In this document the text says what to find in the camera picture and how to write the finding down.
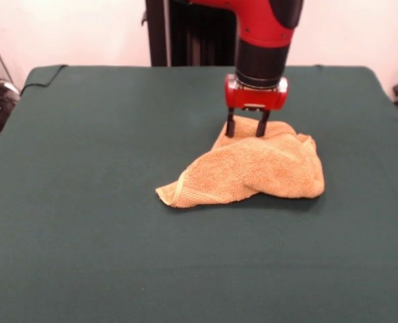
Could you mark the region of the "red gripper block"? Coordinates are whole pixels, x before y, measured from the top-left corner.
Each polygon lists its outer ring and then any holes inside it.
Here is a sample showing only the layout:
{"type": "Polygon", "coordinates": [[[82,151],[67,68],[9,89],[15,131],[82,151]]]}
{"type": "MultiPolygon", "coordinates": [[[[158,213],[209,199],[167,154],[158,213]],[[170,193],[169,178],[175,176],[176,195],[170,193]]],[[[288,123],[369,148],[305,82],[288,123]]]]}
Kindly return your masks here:
{"type": "Polygon", "coordinates": [[[269,89],[255,89],[247,87],[239,82],[234,74],[228,74],[225,78],[225,100],[228,107],[226,122],[226,136],[232,138],[235,131],[235,108],[242,110],[263,110],[258,123],[256,137],[263,137],[269,120],[270,110],[280,110],[288,97],[289,84],[282,77],[276,87],[269,89]]]}

